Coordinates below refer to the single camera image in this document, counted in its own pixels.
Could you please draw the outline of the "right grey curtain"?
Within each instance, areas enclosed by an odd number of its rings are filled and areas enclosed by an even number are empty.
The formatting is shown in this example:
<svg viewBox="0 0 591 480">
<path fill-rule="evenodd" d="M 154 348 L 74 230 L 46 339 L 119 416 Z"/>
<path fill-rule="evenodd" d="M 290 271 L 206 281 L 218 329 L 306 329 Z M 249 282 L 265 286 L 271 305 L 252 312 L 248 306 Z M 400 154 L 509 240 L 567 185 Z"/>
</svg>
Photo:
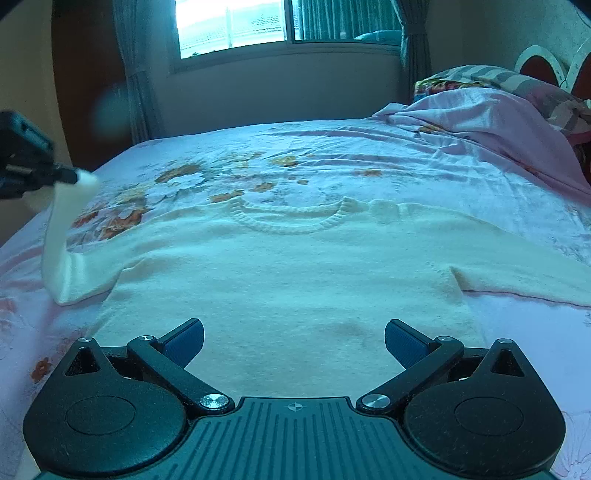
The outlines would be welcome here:
<svg viewBox="0 0 591 480">
<path fill-rule="evenodd" d="M 429 0 L 394 0 L 401 35 L 401 97 L 414 98 L 415 83 L 432 74 L 430 45 L 427 33 Z"/>
</svg>

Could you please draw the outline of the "window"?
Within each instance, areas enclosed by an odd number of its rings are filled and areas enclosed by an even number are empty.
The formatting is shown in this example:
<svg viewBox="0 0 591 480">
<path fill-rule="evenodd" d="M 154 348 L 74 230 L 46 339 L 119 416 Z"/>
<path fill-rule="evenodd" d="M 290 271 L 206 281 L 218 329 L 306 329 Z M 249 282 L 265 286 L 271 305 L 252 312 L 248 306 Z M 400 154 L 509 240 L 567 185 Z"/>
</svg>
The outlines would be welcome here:
<svg viewBox="0 0 591 480">
<path fill-rule="evenodd" d="M 173 1 L 174 73 L 300 53 L 398 51 L 402 26 L 390 1 Z"/>
</svg>

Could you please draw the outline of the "left grey curtain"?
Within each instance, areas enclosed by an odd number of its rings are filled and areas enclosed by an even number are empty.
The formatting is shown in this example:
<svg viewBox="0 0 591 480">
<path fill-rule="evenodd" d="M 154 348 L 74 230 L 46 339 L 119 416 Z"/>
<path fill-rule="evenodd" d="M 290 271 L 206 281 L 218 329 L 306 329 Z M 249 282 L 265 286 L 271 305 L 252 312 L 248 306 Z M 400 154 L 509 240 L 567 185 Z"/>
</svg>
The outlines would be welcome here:
<svg viewBox="0 0 591 480">
<path fill-rule="evenodd" d="M 159 138 L 160 115 L 148 71 L 150 12 L 147 1 L 112 2 L 115 34 L 122 60 L 134 144 Z"/>
</svg>

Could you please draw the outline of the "white red headboard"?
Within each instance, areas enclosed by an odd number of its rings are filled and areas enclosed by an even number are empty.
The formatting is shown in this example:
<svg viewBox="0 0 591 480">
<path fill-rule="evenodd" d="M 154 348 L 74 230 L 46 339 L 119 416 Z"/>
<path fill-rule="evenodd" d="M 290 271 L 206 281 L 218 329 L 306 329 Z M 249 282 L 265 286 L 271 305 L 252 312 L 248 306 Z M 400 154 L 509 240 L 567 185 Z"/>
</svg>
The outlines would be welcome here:
<svg viewBox="0 0 591 480">
<path fill-rule="evenodd" d="M 590 18 L 564 3 L 529 14 L 520 24 L 514 70 L 590 103 Z"/>
</svg>

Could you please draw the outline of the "dark wooden door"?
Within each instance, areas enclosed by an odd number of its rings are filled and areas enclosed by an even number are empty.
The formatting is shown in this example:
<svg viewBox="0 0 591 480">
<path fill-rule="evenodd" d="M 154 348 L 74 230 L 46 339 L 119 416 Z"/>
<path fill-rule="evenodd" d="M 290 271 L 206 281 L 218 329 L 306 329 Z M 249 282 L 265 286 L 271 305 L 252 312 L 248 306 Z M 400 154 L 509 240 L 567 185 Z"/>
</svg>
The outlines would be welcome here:
<svg viewBox="0 0 591 480">
<path fill-rule="evenodd" d="M 132 145 L 124 67 L 110 1 L 55 1 L 52 60 L 74 166 L 94 171 Z"/>
</svg>

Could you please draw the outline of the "pink blanket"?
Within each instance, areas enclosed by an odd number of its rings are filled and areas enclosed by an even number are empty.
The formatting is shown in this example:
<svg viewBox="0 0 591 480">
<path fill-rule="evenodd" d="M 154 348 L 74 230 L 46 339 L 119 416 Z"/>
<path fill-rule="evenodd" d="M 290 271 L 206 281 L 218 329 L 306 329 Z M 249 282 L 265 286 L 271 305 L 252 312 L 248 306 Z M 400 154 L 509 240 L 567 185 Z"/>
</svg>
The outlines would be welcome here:
<svg viewBox="0 0 591 480">
<path fill-rule="evenodd" d="M 518 96 L 490 88 L 449 90 L 410 105 L 390 103 L 373 118 L 470 140 L 514 163 L 531 181 L 590 204 L 590 184 L 573 146 Z"/>
</svg>

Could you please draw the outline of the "cream knitted sweater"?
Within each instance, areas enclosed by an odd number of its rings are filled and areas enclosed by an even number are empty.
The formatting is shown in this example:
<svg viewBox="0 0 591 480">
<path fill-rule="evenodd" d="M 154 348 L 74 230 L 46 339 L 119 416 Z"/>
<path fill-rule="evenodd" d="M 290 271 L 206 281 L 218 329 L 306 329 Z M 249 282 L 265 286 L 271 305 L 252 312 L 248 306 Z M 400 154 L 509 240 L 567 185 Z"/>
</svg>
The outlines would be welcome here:
<svg viewBox="0 0 591 480">
<path fill-rule="evenodd" d="M 401 369 L 384 345 L 393 318 L 482 346 L 468 291 L 590 303 L 587 265 L 457 211 L 386 200 L 233 198 L 71 253 L 67 232 L 96 185 L 84 173 L 54 189 L 42 255 L 50 296 L 101 296 L 89 333 L 105 346 L 200 319 L 193 371 L 232 396 L 360 396 Z"/>
</svg>

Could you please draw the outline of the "floral bed sheet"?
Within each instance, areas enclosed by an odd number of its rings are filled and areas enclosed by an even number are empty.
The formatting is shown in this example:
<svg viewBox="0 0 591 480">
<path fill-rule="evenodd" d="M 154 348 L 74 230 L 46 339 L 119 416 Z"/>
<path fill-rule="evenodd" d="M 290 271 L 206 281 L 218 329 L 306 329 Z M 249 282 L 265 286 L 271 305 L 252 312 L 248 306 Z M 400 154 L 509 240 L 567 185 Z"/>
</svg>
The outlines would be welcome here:
<svg viewBox="0 0 591 480">
<path fill-rule="evenodd" d="M 590 260 L 590 204 L 533 182 L 509 160 L 426 126 L 372 119 L 252 125 L 144 142 L 99 168 L 101 187 L 68 234 L 83 250 L 106 234 L 193 205 L 242 198 L 315 206 L 349 196 L 458 210 Z M 48 193 L 1 249 L 1 475 L 26 475 L 22 421 L 44 379 L 88 325 L 96 300 L 58 307 L 40 277 Z"/>
</svg>

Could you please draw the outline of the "striped colourful pillow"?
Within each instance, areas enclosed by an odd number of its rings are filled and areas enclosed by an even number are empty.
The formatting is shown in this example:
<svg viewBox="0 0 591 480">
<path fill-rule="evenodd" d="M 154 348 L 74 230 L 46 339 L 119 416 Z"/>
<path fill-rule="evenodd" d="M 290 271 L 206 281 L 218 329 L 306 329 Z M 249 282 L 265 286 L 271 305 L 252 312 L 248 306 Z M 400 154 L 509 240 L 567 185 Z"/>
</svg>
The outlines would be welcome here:
<svg viewBox="0 0 591 480">
<path fill-rule="evenodd" d="M 590 141 L 590 107 L 558 86 L 505 68 L 465 65 L 444 70 L 415 83 L 414 100 L 462 88 L 491 88 L 530 102 L 572 145 Z"/>
</svg>

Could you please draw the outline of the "grey curtain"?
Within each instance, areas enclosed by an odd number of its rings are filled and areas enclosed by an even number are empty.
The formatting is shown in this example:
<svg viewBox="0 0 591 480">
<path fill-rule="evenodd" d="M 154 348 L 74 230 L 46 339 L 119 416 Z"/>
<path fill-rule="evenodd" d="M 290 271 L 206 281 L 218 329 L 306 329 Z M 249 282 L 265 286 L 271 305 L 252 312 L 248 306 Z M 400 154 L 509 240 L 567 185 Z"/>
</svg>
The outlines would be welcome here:
<svg viewBox="0 0 591 480">
<path fill-rule="evenodd" d="M 134 144 L 159 138 L 160 115 L 148 71 L 150 12 L 147 1 L 112 2 L 115 34 L 122 60 Z"/>
<path fill-rule="evenodd" d="M 415 83 L 432 74 L 430 45 L 427 33 L 429 0 L 394 0 L 401 35 L 401 97 L 414 98 Z"/>
</svg>

